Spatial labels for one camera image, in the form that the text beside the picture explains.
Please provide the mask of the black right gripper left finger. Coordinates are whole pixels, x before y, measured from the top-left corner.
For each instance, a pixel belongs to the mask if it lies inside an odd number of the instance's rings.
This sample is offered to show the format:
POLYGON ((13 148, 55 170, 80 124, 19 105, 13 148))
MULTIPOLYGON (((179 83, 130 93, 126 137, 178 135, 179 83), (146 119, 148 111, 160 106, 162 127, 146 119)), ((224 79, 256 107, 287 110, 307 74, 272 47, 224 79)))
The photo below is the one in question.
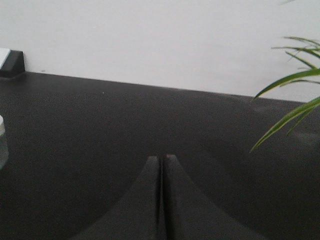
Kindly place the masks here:
POLYGON ((161 160, 149 156, 123 197, 105 215, 71 239, 165 240, 161 193, 161 160))

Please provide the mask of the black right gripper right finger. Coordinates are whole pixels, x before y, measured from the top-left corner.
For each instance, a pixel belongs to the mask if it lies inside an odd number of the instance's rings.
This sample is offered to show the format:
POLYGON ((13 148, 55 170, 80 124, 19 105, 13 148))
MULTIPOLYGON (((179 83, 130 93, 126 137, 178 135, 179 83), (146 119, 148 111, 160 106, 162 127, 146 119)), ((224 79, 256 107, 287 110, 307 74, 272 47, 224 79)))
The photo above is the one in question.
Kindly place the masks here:
POLYGON ((162 196, 169 240, 265 239, 211 202, 173 154, 162 161, 162 196))

